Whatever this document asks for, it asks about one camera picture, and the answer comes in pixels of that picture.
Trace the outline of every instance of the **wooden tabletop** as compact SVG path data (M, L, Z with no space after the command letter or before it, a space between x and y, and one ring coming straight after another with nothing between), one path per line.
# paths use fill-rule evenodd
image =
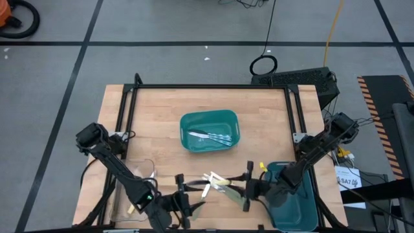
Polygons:
M102 102L98 122L108 131L114 131L122 85L108 85ZM323 120L314 86L300 86L300 98L308 133L323 130ZM299 130L294 97L292 108ZM128 106L124 114L126 125ZM227 151L192 154L180 143L180 118L190 112L214 109L231 109L236 112L241 139L237 146ZM126 164L151 159L155 164L156 179L163 194L171 194L177 188L174 175L184 174L186 182L200 179L213 171L223 177L241 175L247 160L254 161L254 177L261 173L259 163L294 161L292 139L285 96L278 89L139 89L132 130L136 137L129 142ZM316 181L321 198L331 212L343 224L347 224L332 160L325 156L315 166ZM93 209L102 195L106 168L97 162L85 174L73 223L79 223ZM190 193L191 203L200 201L201 193ZM113 207L113 196L107 206L105 222ZM127 198L119 199L120 215L125 215L130 205ZM191 222L191 228L257 229L263 224L272 229L267 213L260 203L252 202L249 212L224 194L210 190L199 218ZM117 228L150 228L148 221L121 221Z

